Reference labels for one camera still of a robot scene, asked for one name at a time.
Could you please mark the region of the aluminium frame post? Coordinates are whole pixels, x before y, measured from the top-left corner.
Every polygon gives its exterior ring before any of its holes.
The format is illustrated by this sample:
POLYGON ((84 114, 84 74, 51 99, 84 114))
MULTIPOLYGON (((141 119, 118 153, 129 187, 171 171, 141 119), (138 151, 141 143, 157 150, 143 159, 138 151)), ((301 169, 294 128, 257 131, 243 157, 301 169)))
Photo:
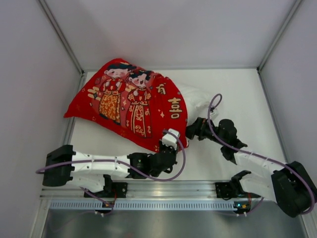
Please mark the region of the aluminium frame post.
POLYGON ((59 23, 56 20, 50 6, 48 5, 46 0, 36 0, 37 4, 39 5, 40 9, 44 13, 45 17, 49 21, 51 27, 53 28, 56 36, 58 37, 60 43, 62 44, 64 50, 66 51, 67 55, 69 56, 71 62, 75 66, 76 70, 79 72, 80 75, 85 73, 83 67, 81 66, 79 60, 75 56, 74 51, 72 50, 65 34, 63 33, 59 23))
POLYGON ((260 64, 257 67, 258 74, 261 74, 264 66, 268 62, 269 58, 273 54, 275 48, 279 44, 279 41, 282 39, 283 35, 285 34, 287 28, 291 24, 291 21, 293 20, 293 17, 301 7, 301 5, 304 3, 304 0, 294 0, 290 9, 288 10, 287 14, 285 15, 281 25, 279 26, 276 34, 274 35, 274 38, 272 42, 270 43, 268 49, 266 50, 260 64))

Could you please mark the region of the aluminium mounting rail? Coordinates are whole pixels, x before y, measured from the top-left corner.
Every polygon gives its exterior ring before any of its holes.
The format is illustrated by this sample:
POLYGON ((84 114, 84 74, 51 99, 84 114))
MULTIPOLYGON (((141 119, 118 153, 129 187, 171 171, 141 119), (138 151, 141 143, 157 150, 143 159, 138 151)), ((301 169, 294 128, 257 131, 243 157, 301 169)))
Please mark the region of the aluminium mounting rail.
POLYGON ((215 183, 226 181, 146 181, 131 180, 128 183, 126 199, 217 199, 215 183))

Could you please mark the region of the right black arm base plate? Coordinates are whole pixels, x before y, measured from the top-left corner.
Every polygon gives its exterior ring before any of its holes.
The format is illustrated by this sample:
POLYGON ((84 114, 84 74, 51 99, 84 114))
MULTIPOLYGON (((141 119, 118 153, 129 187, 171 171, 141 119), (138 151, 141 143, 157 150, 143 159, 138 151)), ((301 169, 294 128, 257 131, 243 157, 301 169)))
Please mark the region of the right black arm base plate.
POLYGON ((215 190, 217 198, 222 198, 224 200, 230 200, 233 198, 260 198, 259 195, 254 193, 244 192, 239 184, 235 184, 231 181, 226 182, 216 182, 215 190))

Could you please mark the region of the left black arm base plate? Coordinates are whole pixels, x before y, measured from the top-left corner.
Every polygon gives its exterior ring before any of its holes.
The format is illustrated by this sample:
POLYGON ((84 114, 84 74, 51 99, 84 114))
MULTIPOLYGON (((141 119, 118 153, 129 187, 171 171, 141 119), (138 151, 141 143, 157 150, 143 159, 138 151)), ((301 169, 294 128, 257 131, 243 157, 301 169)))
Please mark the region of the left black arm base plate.
POLYGON ((109 182, 102 191, 89 192, 98 198, 126 198, 127 190, 128 183, 126 182, 109 182))

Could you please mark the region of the white pillow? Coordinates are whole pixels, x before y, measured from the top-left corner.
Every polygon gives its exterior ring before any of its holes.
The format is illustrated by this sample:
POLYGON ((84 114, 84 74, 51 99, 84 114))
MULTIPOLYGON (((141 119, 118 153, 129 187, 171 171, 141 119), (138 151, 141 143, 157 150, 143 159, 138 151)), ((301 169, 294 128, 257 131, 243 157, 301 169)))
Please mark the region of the white pillow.
POLYGON ((187 109, 187 125, 191 125, 198 117, 207 118, 208 106, 212 95, 194 86, 183 83, 176 84, 187 109))

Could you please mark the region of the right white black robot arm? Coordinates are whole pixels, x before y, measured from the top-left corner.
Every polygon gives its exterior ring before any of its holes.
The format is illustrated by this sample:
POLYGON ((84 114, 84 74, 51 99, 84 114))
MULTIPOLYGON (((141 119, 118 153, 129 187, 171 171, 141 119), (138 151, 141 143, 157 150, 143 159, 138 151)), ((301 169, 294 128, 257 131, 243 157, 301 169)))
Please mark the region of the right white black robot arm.
POLYGON ((294 161, 285 163, 246 151, 247 144, 237 136, 233 121, 197 118, 186 128, 186 137, 209 139, 222 145, 223 157, 242 169, 229 181, 235 196, 247 193, 270 200, 289 217, 311 212, 317 202, 317 188, 305 167, 294 161))

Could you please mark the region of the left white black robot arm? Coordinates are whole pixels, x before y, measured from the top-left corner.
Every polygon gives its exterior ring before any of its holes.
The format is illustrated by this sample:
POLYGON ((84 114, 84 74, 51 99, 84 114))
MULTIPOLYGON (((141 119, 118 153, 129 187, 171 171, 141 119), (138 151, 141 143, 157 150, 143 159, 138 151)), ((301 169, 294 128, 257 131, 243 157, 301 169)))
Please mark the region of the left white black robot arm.
POLYGON ((161 140, 158 152, 134 152, 124 156, 101 156, 73 150, 63 145, 47 154, 42 170, 43 186, 74 185, 90 193, 109 193, 114 178, 149 179, 171 173, 176 165, 177 143, 161 140))

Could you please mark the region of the red printed pillowcase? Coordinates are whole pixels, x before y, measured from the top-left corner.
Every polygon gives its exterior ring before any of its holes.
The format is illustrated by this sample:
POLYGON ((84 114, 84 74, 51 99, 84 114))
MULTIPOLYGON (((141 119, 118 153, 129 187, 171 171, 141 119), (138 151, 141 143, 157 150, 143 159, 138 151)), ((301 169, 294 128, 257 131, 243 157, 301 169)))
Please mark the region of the red printed pillowcase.
POLYGON ((91 77, 64 117, 93 121, 153 152, 169 129, 178 131, 183 146, 188 146, 188 113, 178 87, 170 78, 120 58, 91 77))

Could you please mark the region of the left aluminium frame post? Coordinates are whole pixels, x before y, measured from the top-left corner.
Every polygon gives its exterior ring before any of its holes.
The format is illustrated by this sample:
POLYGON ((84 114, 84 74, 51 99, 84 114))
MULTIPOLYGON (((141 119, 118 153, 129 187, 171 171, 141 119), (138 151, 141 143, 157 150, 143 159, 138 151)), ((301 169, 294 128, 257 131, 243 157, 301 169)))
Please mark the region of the left aluminium frame post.
POLYGON ((62 44, 64 50, 66 51, 67 55, 69 56, 71 62, 75 66, 76 70, 79 72, 80 75, 85 73, 83 67, 81 66, 79 60, 75 56, 74 51, 72 50, 65 34, 63 33, 59 23, 56 20, 50 6, 48 5, 46 0, 36 0, 37 4, 39 5, 40 9, 44 13, 45 17, 49 21, 51 27, 53 28, 56 36, 58 37, 60 43, 62 44))

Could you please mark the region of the right aluminium frame post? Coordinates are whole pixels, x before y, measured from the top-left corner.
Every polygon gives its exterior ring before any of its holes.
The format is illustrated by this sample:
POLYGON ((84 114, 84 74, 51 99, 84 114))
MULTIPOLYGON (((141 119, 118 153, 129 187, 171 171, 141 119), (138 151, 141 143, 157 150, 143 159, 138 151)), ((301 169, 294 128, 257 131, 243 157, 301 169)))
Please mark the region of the right aluminium frame post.
POLYGON ((274 35, 274 38, 272 42, 270 43, 268 49, 266 50, 260 64, 257 67, 258 74, 261 74, 264 66, 268 62, 269 58, 273 54, 275 48, 279 44, 279 41, 282 39, 283 35, 285 34, 287 28, 291 24, 291 21, 293 20, 293 17, 301 7, 301 5, 304 3, 304 0, 294 0, 290 9, 288 10, 287 14, 285 15, 281 25, 279 26, 276 34, 274 35))

